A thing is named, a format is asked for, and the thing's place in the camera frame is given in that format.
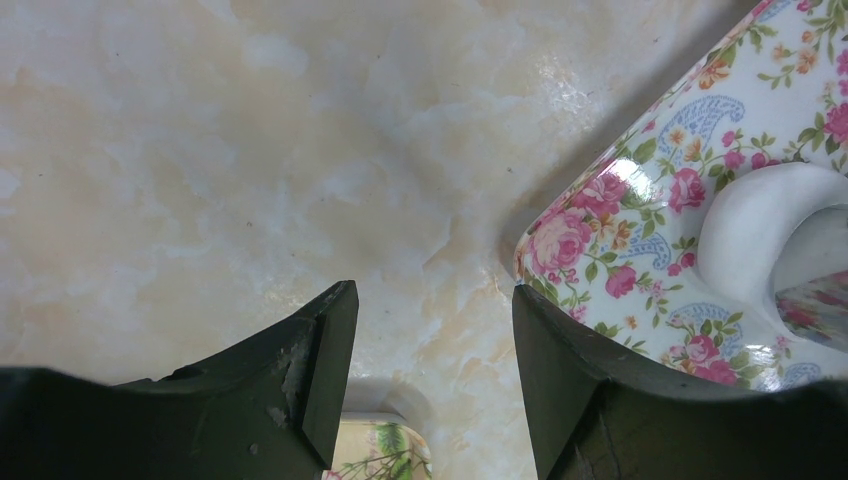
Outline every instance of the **marble countertop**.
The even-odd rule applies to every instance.
[[[533,478],[511,254],[753,0],[0,5],[0,359],[161,377],[340,279],[347,408]]]

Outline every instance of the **marble surface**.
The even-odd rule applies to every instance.
[[[512,249],[753,4],[0,2],[0,360],[158,378],[350,278],[348,408],[532,478]]]

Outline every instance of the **beige marble table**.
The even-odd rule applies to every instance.
[[[160,377],[338,279],[348,408],[534,475],[520,232],[753,1],[0,2],[0,360]]]

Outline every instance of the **floral tray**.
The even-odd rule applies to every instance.
[[[762,328],[705,287],[696,256],[707,209],[738,177],[798,161],[848,171],[846,16],[848,0],[757,5],[527,230],[519,282],[715,382],[771,391],[848,376],[848,354],[814,343],[826,316],[791,335]],[[814,293],[782,313],[799,295]]]
[[[394,415],[345,416],[323,480],[425,480],[432,478],[430,449]]]

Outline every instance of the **small floral tray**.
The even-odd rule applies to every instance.
[[[813,343],[816,319],[779,335],[693,268],[706,211],[738,177],[793,161],[848,171],[847,17],[848,0],[757,5],[527,230],[519,282],[715,382],[771,391],[848,376],[848,354]]]
[[[345,416],[323,480],[424,480],[432,478],[430,449],[394,415]]]

